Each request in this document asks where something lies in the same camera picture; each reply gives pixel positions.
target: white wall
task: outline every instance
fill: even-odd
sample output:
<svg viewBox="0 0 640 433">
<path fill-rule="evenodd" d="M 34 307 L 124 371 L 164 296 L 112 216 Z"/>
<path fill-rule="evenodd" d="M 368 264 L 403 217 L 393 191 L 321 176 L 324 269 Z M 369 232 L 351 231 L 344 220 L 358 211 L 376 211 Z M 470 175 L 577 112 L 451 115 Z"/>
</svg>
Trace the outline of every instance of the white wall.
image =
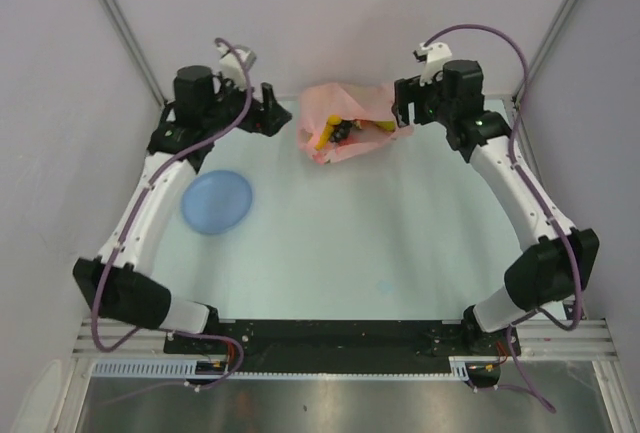
<svg viewBox="0 0 640 433">
<path fill-rule="evenodd" d="M 411 52 L 430 34 L 479 22 L 511 34 L 532 57 L 562 0 L 119 0 L 151 67 L 172 96 L 184 64 L 211 64 L 215 36 L 258 53 L 255 77 L 280 95 L 328 80 L 377 83 L 418 74 Z M 483 33 L 448 41 L 487 72 L 486 91 L 511 93 L 517 58 Z"/>
<path fill-rule="evenodd" d="M 97 0 L 0 0 L 0 431 L 86 314 L 72 280 L 158 113 Z"/>
<path fill-rule="evenodd" d="M 640 399 L 640 4 L 584 0 L 526 113 L 543 180 L 601 249 L 587 290 Z"/>
</svg>

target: blue plate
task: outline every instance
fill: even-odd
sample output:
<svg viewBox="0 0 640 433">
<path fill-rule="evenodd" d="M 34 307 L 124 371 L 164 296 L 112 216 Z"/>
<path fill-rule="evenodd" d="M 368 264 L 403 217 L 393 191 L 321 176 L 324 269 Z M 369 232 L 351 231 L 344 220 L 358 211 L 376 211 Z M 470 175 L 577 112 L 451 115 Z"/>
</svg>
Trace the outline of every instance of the blue plate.
<svg viewBox="0 0 640 433">
<path fill-rule="evenodd" d="M 182 216 L 203 235 L 219 235 L 247 216 L 253 191 L 238 173 L 216 170 L 196 178 L 182 195 Z"/>
</svg>

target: yellow object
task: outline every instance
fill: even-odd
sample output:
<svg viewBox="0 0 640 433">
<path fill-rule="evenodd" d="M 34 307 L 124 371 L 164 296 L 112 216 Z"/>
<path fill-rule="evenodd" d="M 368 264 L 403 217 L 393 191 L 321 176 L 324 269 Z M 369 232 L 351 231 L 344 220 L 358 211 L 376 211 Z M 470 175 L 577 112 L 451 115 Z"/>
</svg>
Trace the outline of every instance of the yellow object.
<svg viewBox="0 0 640 433">
<path fill-rule="evenodd" d="M 320 135 L 320 139 L 316 144 L 316 150 L 321 150 L 325 147 L 325 145 L 329 141 L 329 138 L 331 138 L 331 135 L 333 134 L 333 130 L 341 122 L 342 118 L 340 118 L 338 115 L 331 115 L 329 118 L 327 118 L 327 124 L 325 125 L 324 130 L 322 130 L 322 135 Z"/>
<path fill-rule="evenodd" d="M 374 121 L 376 126 L 382 128 L 385 131 L 393 132 L 396 131 L 396 122 L 395 121 Z"/>
</svg>

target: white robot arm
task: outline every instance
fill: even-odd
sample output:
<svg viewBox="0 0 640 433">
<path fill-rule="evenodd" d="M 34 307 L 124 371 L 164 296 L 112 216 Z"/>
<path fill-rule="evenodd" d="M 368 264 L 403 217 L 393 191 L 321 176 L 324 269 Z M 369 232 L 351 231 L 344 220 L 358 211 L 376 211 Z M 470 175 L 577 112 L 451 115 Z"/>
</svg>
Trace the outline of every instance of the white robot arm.
<svg viewBox="0 0 640 433">
<path fill-rule="evenodd" d="M 253 52 L 240 46 L 235 50 L 248 69 L 255 61 Z M 220 51 L 218 75 L 206 66 L 178 71 L 175 102 L 166 106 L 151 135 L 140 181 L 122 219 L 95 259 L 80 258 L 74 266 L 74 277 L 89 306 L 101 296 L 101 317 L 146 329 L 217 333 L 215 308 L 176 297 L 150 278 L 158 244 L 176 202 L 213 148 L 207 139 L 232 124 L 249 133 L 273 136 L 292 118 L 276 101 L 271 85 L 263 83 L 262 102 L 251 99 L 247 114 L 236 119 L 248 101 L 248 85 L 235 55 L 227 48 Z M 214 78 L 220 83 L 218 91 Z M 168 121 L 171 110 L 175 119 Z M 190 148 L 193 151 L 182 157 Z M 142 195 L 146 195 L 144 201 L 138 204 Z M 114 251 L 118 252 L 115 259 L 111 258 Z M 97 295 L 105 271 L 109 276 L 104 292 Z"/>
<path fill-rule="evenodd" d="M 510 153 L 511 129 L 505 119 L 484 110 L 480 65 L 451 60 L 444 43 L 422 44 L 414 55 L 425 62 L 424 71 L 395 82 L 393 111 L 398 125 L 409 124 L 409 105 L 413 104 L 414 123 L 438 122 L 445 127 L 451 148 L 460 152 L 498 198 L 523 252 L 505 273 L 504 286 L 469 307 L 465 321 L 474 323 L 481 333 L 495 332 L 546 303 L 574 293 L 573 272 L 559 232 L 577 259 L 580 288 L 584 289 L 599 247 L 598 237 L 593 230 L 578 230 L 560 212 L 524 162 L 517 142 Z"/>
</svg>

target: white tabletop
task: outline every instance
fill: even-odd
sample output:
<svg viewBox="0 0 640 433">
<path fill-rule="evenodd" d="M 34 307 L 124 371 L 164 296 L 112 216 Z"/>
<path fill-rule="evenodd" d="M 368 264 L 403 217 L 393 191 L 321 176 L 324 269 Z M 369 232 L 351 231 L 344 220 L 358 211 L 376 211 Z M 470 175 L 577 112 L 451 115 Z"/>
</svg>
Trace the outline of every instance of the white tabletop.
<svg viewBox="0 0 640 433">
<path fill-rule="evenodd" d="M 296 145 L 297 104 L 283 105 L 294 120 L 278 135 L 233 131 L 201 170 L 244 175 L 248 216 L 203 236 L 177 209 L 155 280 L 222 318 L 255 319 L 459 319 L 502 285 L 518 241 L 441 126 L 320 166 Z M 487 108 L 504 114 L 501 101 Z"/>
</svg>

